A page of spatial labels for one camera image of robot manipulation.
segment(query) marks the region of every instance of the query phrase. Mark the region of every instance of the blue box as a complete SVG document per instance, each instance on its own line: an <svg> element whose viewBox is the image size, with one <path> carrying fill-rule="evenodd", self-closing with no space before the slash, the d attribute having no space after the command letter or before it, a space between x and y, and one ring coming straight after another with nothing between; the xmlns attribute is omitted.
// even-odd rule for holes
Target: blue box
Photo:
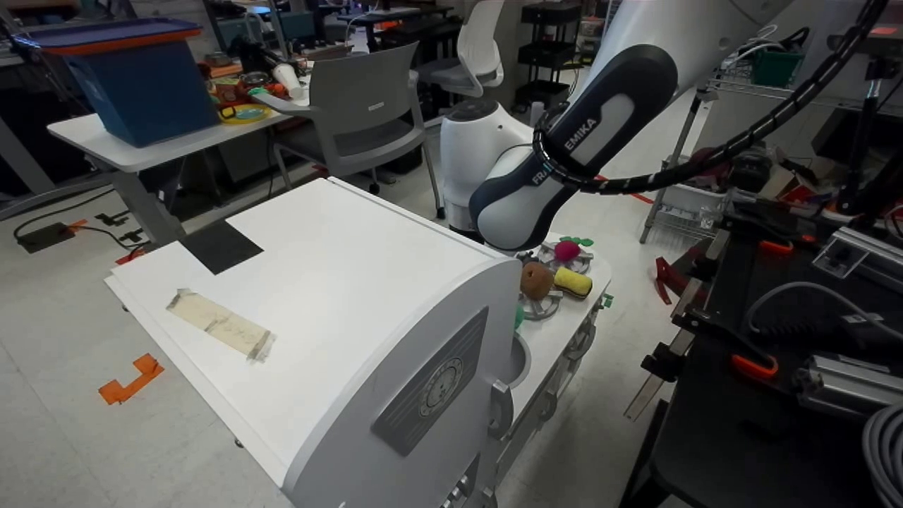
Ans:
<svg viewBox="0 0 903 508"><path fill-rule="evenodd" d="M28 34L68 62L104 127L135 147L217 124L217 110L183 42L198 25L135 20Z"/></svg>

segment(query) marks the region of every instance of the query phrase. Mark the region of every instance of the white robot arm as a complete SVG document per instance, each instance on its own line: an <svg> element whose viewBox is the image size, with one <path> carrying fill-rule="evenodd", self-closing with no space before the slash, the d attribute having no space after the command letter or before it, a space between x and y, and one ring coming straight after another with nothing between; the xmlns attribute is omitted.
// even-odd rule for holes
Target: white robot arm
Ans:
<svg viewBox="0 0 903 508"><path fill-rule="evenodd" d="M567 110L533 135L533 150L511 150L471 195L480 237L502 251L545 240L550 220L576 192L641 192L694 175L607 181L595 175L686 87L708 76L793 0L626 0ZM773 133L801 110L852 56L886 0L866 0L847 45L813 79L748 133L714 152L725 161L745 141Z"/></svg>

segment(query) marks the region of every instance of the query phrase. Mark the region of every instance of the office chair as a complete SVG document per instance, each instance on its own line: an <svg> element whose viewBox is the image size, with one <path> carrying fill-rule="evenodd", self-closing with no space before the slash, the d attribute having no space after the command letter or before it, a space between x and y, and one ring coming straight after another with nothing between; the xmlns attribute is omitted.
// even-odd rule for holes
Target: office chair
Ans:
<svg viewBox="0 0 903 508"><path fill-rule="evenodd" d="M483 96L485 87L505 82L497 45L497 25L505 0L477 0L457 34L457 59L437 59L418 68L426 85L437 85L452 96Z"/></svg>
<svg viewBox="0 0 903 508"><path fill-rule="evenodd" d="M370 192L378 192L375 169L420 150L440 214L418 87L409 79L415 51L418 45L401 45L316 62L310 71L310 107L282 110L310 121L274 141L279 172L288 175L282 152L291 152L319 161L336 178L370 172Z"/></svg>

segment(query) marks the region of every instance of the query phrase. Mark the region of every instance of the gray floor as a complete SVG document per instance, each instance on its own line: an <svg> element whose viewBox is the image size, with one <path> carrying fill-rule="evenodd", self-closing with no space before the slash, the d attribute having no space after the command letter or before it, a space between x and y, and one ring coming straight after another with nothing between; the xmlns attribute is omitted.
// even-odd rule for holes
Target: gray floor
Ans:
<svg viewBox="0 0 903 508"><path fill-rule="evenodd" d="M643 133L607 175L655 169L672 150L683 107ZM387 186L384 198L432 214L423 169ZM119 198L104 198L62 217L119 209ZM646 418L632 423L621 412L643 381L641 358L674 333L649 282L652 260L674 257L694 237L674 226L638 246L643 214L646 206L632 198L581 195L553 226L601 246L615 268L615 308L601 316L598 341L556 421L505 477L499 497L508 508L618 505L646 432ZM20 220L0 223L0 505L288 505L104 288L121 251L79 234L28 257L11 240ZM96 389L133 378L130 361L141 353L164 358L166 373L130 404L107 406Z"/></svg>

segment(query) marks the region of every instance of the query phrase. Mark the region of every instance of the paper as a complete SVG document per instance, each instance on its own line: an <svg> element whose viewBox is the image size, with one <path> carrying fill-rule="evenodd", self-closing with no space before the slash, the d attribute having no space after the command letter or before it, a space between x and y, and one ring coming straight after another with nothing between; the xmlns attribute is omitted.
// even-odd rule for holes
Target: paper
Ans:
<svg viewBox="0 0 903 508"><path fill-rule="evenodd" d="M212 339L234 347L237 353L248 356L251 361L262 361L271 350L274 333L231 313L229 308L181 288L169 302L169 313L181 316L183 322L195 325Z"/></svg>

